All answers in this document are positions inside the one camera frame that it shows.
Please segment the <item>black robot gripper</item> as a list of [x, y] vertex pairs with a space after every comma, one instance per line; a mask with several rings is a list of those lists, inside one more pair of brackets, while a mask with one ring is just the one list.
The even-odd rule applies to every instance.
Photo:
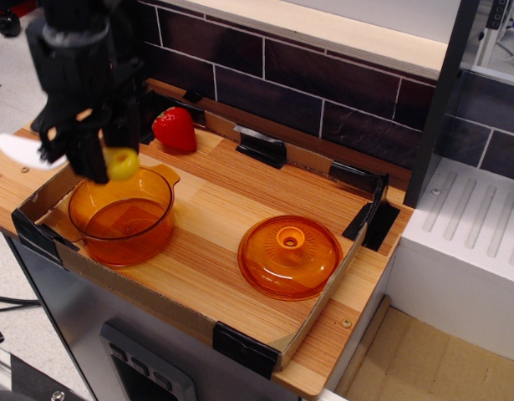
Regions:
[[[62, 156], [77, 175], [109, 181], [99, 132], [109, 148], [140, 148], [137, 96], [142, 34], [136, 1], [43, 1], [27, 27], [28, 46], [47, 103], [35, 118], [40, 157]], [[82, 119], [76, 114], [92, 111]]]

